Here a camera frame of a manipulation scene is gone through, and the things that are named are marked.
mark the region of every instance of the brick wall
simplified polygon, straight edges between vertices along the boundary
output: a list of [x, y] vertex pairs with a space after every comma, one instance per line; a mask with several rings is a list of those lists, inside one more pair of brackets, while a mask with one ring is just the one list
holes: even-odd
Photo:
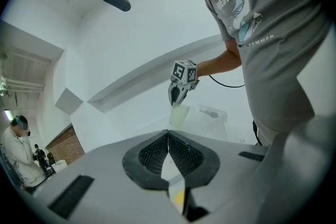
[[85, 154], [72, 126], [52, 141], [46, 149], [53, 154], [56, 161], [64, 159], [68, 165]]

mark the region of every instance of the person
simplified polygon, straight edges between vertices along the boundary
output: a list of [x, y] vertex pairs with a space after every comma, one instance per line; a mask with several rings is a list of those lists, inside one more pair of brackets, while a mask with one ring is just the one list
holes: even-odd
[[46, 173], [48, 166], [45, 160], [46, 154], [43, 150], [40, 150], [38, 148], [37, 144], [35, 144], [34, 147], [35, 147], [35, 153], [33, 154], [33, 160], [38, 161], [41, 169], [43, 170], [44, 173]]
[[45, 175], [33, 161], [27, 130], [27, 119], [22, 115], [16, 116], [5, 130], [4, 149], [8, 161], [22, 179], [25, 189], [32, 194], [45, 180]]
[[197, 76], [242, 66], [263, 145], [314, 116], [297, 75], [331, 30], [317, 0], [205, 0], [226, 50], [197, 65]]

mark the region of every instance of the gray t-shirt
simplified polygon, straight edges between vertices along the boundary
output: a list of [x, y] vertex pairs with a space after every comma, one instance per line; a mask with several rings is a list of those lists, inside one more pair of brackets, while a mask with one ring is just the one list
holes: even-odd
[[235, 38], [253, 118], [271, 143], [314, 116], [297, 75], [330, 21], [317, 0], [206, 0], [223, 41]]

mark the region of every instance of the ceiling light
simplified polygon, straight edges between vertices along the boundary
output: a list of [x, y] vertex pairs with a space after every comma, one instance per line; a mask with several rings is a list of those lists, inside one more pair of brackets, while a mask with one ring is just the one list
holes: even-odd
[[11, 112], [9, 110], [5, 110], [5, 113], [6, 113], [6, 116], [7, 116], [8, 120], [12, 121], [13, 120], [13, 116], [12, 116]]

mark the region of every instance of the white lab coat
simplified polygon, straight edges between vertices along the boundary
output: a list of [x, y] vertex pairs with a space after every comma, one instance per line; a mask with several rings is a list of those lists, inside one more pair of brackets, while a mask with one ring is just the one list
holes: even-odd
[[28, 137], [18, 138], [9, 127], [5, 130], [6, 157], [26, 187], [35, 187], [45, 180], [40, 167], [33, 161], [33, 152]]

